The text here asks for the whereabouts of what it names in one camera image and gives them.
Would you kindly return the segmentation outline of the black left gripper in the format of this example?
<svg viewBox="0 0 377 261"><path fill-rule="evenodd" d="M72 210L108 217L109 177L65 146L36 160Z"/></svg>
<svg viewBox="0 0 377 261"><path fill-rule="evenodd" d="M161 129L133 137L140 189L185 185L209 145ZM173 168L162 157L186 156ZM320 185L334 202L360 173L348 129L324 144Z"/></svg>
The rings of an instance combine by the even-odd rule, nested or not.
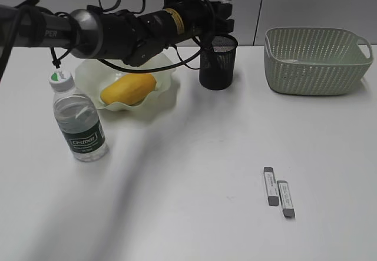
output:
<svg viewBox="0 0 377 261"><path fill-rule="evenodd" d="M158 38L182 42L193 37L203 41L213 35L234 31L231 2L208 0L164 0Z"/></svg>

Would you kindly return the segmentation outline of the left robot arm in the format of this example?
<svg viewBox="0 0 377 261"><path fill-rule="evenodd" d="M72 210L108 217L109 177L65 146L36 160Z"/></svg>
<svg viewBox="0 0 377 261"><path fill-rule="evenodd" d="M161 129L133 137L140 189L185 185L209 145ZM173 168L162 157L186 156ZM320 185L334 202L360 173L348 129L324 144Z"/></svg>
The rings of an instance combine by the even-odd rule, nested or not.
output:
<svg viewBox="0 0 377 261"><path fill-rule="evenodd" d="M26 0L1 6L1 68L15 47L63 48L81 59L120 60L139 67L164 49L192 38L208 47L216 35L234 30L230 2L164 0L161 10L145 13L89 5L71 13L52 13Z"/></svg>

